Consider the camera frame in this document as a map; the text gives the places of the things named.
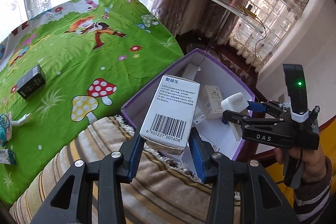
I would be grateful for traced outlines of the right striped sleeve forearm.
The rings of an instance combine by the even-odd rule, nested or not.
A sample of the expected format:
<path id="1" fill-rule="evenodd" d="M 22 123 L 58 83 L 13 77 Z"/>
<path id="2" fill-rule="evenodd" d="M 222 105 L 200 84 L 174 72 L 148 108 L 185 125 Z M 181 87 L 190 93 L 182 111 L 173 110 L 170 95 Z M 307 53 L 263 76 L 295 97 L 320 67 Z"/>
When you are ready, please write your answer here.
<path id="1" fill-rule="evenodd" d="M 316 182 L 301 181 L 294 190 L 293 209 L 300 223 L 318 223 L 331 201 L 332 163 L 325 159 L 326 175 Z"/>

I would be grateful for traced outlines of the right hand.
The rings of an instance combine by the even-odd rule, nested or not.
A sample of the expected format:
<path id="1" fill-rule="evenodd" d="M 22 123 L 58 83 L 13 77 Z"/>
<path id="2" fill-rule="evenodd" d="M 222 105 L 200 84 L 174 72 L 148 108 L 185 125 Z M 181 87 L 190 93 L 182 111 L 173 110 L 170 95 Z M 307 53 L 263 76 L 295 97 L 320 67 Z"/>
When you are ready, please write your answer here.
<path id="1" fill-rule="evenodd" d="M 305 164 L 305 169 L 302 175 L 302 184 L 317 185 L 330 184 L 331 175 L 329 170 L 330 159 L 324 154 L 322 146 L 319 145 L 317 150 L 303 149 L 293 147 L 288 150 L 288 154 L 295 158 L 301 159 Z"/>

